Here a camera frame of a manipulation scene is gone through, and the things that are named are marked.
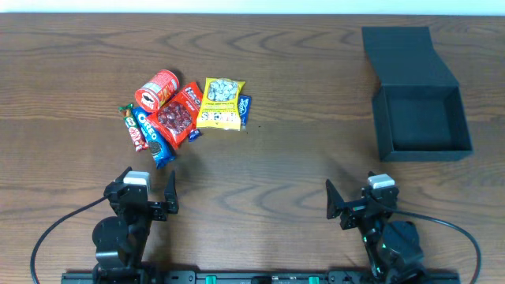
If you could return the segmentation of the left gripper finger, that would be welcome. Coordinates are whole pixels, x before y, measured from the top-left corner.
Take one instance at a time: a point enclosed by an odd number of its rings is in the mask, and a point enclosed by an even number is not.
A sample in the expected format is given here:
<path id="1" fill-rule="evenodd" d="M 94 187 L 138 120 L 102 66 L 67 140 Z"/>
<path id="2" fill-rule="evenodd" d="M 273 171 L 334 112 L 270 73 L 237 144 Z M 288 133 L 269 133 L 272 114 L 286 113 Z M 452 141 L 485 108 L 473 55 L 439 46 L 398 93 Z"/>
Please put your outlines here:
<path id="1" fill-rule="evenodd" d="M 114 179 L 114 183 L 122 183 L 125 176 L 132 170 L 131 166 L 128 166 L 118 177 Z"/>
<path id="2" fill-rule="evenodd" d="M 178 196 L 175 189 L 175 171 L 172 170 L 169 176 L 169 180 L 164 189 L 164 198 L 166 204 L 166 211 L 169 214 L 177 214 L 179 210 Z"/>

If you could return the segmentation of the black box with hinged lid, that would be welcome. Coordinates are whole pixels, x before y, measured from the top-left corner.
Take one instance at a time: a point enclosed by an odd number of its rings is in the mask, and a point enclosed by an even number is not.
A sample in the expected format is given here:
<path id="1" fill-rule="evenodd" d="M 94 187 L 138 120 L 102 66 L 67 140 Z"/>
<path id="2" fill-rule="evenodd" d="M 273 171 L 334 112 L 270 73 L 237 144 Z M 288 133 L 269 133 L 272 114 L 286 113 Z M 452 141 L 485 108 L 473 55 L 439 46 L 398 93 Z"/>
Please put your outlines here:
<path id="1" fill-rule="evenodd" d="M 372 113 L 383 162 L 452 162 L 473 153 L 458 81 L 426 27 L 364 27 L 380 79 Z"/>

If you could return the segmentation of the red Hacks candy bag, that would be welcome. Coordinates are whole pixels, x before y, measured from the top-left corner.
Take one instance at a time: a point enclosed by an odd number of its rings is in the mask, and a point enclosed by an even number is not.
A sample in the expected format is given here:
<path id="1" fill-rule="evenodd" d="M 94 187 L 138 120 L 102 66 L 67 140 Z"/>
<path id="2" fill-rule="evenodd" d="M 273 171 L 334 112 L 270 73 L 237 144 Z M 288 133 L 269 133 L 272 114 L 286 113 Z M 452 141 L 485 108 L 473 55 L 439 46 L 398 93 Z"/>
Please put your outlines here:
<path id="1" fill-rule="evenodd" d="M 184 86 L 169 102 L 147 116 L 147 121 L 174 149 L 196 128 L 203 93 L 197 82 Z"/>

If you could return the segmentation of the yellow Hacks candy bag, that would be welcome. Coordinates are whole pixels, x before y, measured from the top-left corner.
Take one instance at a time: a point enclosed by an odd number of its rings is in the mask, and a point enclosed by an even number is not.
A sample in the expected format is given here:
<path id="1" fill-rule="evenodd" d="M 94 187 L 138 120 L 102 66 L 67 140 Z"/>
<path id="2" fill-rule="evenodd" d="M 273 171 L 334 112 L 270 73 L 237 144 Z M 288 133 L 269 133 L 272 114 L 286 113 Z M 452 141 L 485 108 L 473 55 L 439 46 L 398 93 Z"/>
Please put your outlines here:
<path id="1" fill-rule="evenodd" d="M 196 127 L 239 130 L 238 97 L 244 85 L 244 81 L 207 77 Z"/>

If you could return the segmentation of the red Pringles can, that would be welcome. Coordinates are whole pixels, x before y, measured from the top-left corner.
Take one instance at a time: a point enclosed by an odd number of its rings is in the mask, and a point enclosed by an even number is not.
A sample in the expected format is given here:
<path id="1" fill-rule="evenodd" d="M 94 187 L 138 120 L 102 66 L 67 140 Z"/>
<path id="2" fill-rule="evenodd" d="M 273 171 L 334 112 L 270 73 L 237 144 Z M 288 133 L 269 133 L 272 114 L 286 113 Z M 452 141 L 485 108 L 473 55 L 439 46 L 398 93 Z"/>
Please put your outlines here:
<path id="1" fill-rule="evenodd" d="M 175 94 L 179 85 L 173 72 L 162 69 L 135 91 L 135 100 L 147 112 L 155 112 Z"/>

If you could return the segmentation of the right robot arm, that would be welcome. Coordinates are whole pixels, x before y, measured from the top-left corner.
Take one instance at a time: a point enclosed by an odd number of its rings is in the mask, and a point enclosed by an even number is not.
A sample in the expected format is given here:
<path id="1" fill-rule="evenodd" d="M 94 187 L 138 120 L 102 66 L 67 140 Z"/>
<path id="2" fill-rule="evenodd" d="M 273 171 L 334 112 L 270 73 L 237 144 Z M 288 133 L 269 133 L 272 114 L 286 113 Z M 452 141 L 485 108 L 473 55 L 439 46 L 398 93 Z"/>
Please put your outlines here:
<path id="1" fill-rule="evenodd" d="M 373 278 L 382 283 L 431 283 L 422 265 L 424 253 L 416 226 L 391 222 L 399 189 L 387 174 L 368 174 L 361 198 L 345 201 L 327 180 L 327 218 L 340 218 L 343 230 L 357 228 L 371 264 Z"/>

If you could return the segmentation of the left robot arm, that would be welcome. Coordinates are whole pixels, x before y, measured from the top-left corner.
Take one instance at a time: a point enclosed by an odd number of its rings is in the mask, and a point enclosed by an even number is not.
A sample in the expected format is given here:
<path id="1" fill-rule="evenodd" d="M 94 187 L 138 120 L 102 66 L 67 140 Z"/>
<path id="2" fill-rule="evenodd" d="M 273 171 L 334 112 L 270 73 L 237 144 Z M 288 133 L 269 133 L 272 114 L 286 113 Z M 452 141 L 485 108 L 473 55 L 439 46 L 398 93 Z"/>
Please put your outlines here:
<path id="1" fill-rule="evenodd" d="M 154 221 L 165 222 L 179 210 L 175 172 L 163 191 L 163 201 L 150 201 L 148 172 L 123 171 L 104 189 L 114 215 L 100 221 L 92 232 L 97 265 L 93 283 L 162 283 L 163 275 L 142 262 Z"/>

